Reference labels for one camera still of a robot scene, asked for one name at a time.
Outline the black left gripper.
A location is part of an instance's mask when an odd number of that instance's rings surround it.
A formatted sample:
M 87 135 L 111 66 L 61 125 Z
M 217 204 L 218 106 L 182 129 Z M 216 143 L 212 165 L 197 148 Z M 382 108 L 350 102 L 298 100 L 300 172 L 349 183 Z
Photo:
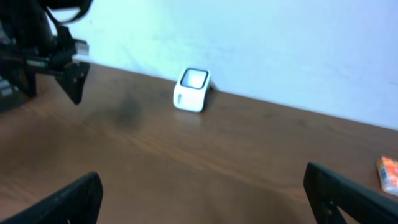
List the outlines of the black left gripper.
M 90 69 L 86 62 L 74 62 L 78 48 L 88 48 L 84 40 L 74 39 L 67 27 L 57 28 L 57 45 L 52 53 L 37 48 L 23 49 L 17 44 L 1 44 L 1 76 L 28 97 L 37 95 L 36 75 L 54 77 L 75 105 L 79 105 Z

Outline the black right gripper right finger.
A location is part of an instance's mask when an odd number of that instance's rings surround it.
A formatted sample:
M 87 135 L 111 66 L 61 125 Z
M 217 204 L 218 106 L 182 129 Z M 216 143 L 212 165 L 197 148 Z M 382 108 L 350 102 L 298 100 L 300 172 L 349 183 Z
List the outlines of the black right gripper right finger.
M 346 223 L 343 210 L 358 223 L 397 223 L 397 203 L 314 162 L 303 186 L 317 223 Z

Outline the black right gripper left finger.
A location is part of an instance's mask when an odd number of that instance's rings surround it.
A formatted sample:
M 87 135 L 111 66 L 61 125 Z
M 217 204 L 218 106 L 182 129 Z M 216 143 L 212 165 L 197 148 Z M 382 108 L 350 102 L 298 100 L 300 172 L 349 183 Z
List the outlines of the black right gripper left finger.
M 1 224 L 96 224 L 103 199 L 97 172 L 89 172 Z

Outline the small orange tissue packet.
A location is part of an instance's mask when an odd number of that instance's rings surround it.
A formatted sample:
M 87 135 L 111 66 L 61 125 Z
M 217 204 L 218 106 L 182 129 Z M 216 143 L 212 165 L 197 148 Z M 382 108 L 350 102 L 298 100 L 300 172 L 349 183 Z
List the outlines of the small orange tissue packet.
M 377 171 L 381 189 L 386 193 L 397 196 L 397 160 L 382 156 L 377 162 Z

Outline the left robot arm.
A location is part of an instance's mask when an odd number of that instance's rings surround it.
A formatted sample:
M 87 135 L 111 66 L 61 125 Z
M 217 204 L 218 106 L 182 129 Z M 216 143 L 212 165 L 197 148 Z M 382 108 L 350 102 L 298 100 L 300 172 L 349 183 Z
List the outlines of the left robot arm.
M 71 101 L 81 103 L 90 64 L 74 62 L 84 40 L 74 39 L 52 10 L 77 7 L 75 22 L 92 0 L 1 0 L 1 111 L 37 94 L 36 76 L 53 76 Z

